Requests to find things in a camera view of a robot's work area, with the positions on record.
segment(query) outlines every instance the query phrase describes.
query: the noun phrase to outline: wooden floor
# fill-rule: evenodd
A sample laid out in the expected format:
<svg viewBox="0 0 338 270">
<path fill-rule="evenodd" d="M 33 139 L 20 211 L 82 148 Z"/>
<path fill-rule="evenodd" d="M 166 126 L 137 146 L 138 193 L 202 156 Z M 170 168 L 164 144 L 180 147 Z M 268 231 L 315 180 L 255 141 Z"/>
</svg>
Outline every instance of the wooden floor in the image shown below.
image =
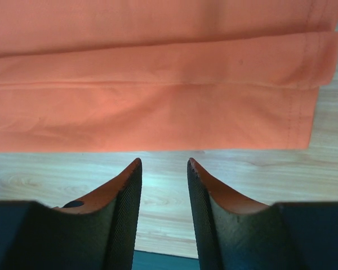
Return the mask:
<svg viewBox="0 0 338 270">
<path fill-rule="evenodd" d="M 338 66 L 333 82 L 321 89 L 308 150 L 0 154 L 0 200 L 35 199 L 63 206 L 111 179 L 136 157 L 144 166 L 136 240 L 136 249 L 142 251 L 197 258 L 186 184 L 190 157 L 267 204 L 338 200 Z"/>
</svg>

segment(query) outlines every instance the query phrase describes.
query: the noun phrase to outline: seam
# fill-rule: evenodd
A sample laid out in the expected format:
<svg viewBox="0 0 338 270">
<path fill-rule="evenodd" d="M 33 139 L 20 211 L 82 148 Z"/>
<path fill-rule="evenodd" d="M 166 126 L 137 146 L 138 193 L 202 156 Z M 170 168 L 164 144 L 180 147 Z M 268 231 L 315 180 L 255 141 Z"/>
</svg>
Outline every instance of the seam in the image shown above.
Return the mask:
<svg viewBox="0 0 338 270">
<path fill-rule="evenodd" d="M 160 86 L 176 86 L 176 85 L 184 85 L 184 86 L 211 86 L 211 85 L 241 85 L 245 84 L 247 86 L 254 86 L 254 87 L 266 87 L 270 89 L 278 89 L 278 87 L 284 88 L 284 89 L 297 89 L 296 85 L 276 85 L 276 84 L 265 84 L 265 83 L 252 83 L 252 82 L 151 82 L 151 81 L 98 81 L 98 82 L 35 82 L 35 83 L 0 83 L 0 88 L 5 87 L 16 87 L 18 89 L 21 89 L 20 87 L 28 87 L 28 86 L 35 86 L 35 85 L 45 85 L 45 87 L 56 87 L 57 84 L 62 84 L 64 86 L 67 86 L 67 88 L 77 88 L 78 86 L 103 86 L 103 87 L 110 87 L 110 84 L 155 84 Z"/>
<path fill-rule="evenodd" d="M 307 31 L 308 23 L 309 23 L 309 20 L 310 20 L 310 15 L 312 14 L 312 11 L 313 11 L 313 7 L 314 7 L 314 1 L 311 0 L 308 15 L 307 15 L 306 20 L 305 20 L 303 58 L 302 58 L 302 62 L 301 62 L 301 65 L 300 65 L 300 69 L 299 69 L 300 73 L 299 74 L 303 74 L 304 70 L 305 70 L 304 62 L 305 62 L 305 58 L 306 58 L 306 53 L 308 51 L 308 33 L 306 31 Z M 303 92 L 300 89 L 300 84 L 302 83 L 302 81 L 303 81 L 303 79 L 298 80 L 296 91 L 293 91 L 293 95 L 295 95 L 297 92 L 299 92 L 299 117 L 298 117 L 298 121 L 297 121 L 296 139 L 295 139 L 295 147 L 296 148 L 298 147 L 298 144 L 299 144 L 299 131 L 300 131 L 300 125 L 301 125 L 301 121 L 302 121 Z"/>
<path fill-rule="evenodd" d="M 321 16 L 319 17 L 319 20 L 317 22 L 317 26 L 315 27 L 315 29 L 318 31 L 319 29 L 319 26 L 320 26 L 320 23 L 322 21 L 322 18 L 323 18 L 323 15 L 327 9 L 327 6 L 328 6 L 328 0 L 326 0 L 325 4 L 324 4 L 324 8 L 322 10 L 322 14 Z M 311 72 L 311 76 L 309 76 L 309 84 L 308 84 L 308 88 L 307 89 L 311 89 L 312 88 L 312 85 L 313 85 L 313 80 L 314 80 L 314 76 L 315 76 L 315 71 L 316 71 L 316 64 L 318 62 L 318 55 L 319 55 L 319 48 L 321 46 L 321 35 L 317 33 L 317 37 L 318 37 L 318 45 L 317 45 L 317 50 L 315 52 L 315 59 L 314 59 L 314 66 L 312 68 L 312 72 Z M 299 133 L 300 133 L 300 128 L 301 128 L 301 123 L 302 123 L 302 120 L 303 120 L 303 91 L 304 90 L 299 90 L 300 93 L 299 93 L 299 118 L 298 118 L 298 124 L 297 124 L 297 138 L 296 138 L 296 146 L 298 146 L 299 144 Z"/>
</svg>

